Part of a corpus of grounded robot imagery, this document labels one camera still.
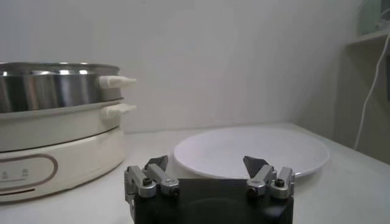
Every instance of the cable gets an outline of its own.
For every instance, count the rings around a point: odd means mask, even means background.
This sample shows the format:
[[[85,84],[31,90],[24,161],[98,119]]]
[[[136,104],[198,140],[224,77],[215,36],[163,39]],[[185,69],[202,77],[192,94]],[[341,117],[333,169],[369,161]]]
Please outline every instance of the cable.
[[[377,80],[378,80],[378,76],[379,76],[379,66],[380,66],[380,63],[383,60],[383,57],[385,56],[385,53],[386,53],[387,49],[388,49],[389,40],[390,40],[390,33],[388,34],[388,37],[386,38],[385,46],[383,47],[382,54],[380,55],[380,58],[379,58],[379,60],[377,62],[377,67],[375,68],[375,77],[374,77],[374,80],[372,81],[371,89],[368,92],[366,100],[364,101],[364,104],[363,104],[363,110],[361,112],[361,118],[360,118],[360,125],[359,125],[358,135],[356,137],[355,146],[353,147],[353,149],[355,149],[355,150],[357,150],[359,152],[360,152],[360,150],[358,150],[358,146],[359,146],[361,131],[363,129],[364,117],[366,116],[367,103],[368,103],[369,99],[371,98],[371,95],[372,95],[372,93],[374,91],[375,85],[377,84]]]
[[[386,13],[390,12],[390,8],[386,9],[385,11],[383,11],[381,14],[380,14],[380,18],[382,18],[382,16],[384,16]]]

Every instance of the white tabletop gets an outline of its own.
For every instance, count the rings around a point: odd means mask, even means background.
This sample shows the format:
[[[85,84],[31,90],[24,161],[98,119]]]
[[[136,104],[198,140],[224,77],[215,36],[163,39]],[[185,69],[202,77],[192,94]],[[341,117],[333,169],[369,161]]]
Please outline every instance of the white tabletop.
[[[330,148],[330,160],[296,184],[294,223],[389,223],[390,166],[317,136],[293,124],[277,124],[318,138]],[[39,200],[0,206],[1,224],[132,223],[124,201],[123,171],[143,166],[151,157],[171,154],[186,137],[205,130],[161,131],[126,135],[127,159],[88,184]],[[169,163],[176,177],[196,177]]]

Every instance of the white round plate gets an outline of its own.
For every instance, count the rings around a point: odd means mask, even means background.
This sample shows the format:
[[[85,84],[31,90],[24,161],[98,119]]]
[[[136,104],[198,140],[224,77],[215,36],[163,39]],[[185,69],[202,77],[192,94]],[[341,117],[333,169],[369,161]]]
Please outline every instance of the white round plate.
[[[265,159],[278,172],[290,167],[302,177],[320,169],[329,151],[301,132],[261,126],[208,131],[187,138],[174,151],[184,168],[209,178],[248,178],[244,156]]]

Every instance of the bolt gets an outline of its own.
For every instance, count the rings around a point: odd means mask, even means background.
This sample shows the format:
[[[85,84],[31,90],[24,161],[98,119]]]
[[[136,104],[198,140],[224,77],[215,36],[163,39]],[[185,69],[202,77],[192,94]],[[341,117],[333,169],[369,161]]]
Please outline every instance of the bolt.
[[[275,180],[275,186],[277,187],[284,187],[285,186],[285,181],[282,179],[276,179]]]
[[[257,190],[253,187],[249,188],[246,192],[246,195],[249,199],[256,199],[258,197]]]
[[[142,185],[143,186],[148,186],[148,185],[151,185],[152,184],[152,180],[150,178],[145,178],[142,180]]]
[[[172,197],[177,198],[180,195],[180,188],[172,188],[169,190],[169,193],[171,194]]]

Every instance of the control panel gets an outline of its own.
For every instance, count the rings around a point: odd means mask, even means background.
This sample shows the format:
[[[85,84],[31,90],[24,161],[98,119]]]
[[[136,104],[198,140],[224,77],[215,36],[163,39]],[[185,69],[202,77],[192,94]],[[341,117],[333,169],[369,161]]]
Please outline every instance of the control panel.
[[[0,159],[0,192],[43,184],[57,169],[57,161],[43,154]]]

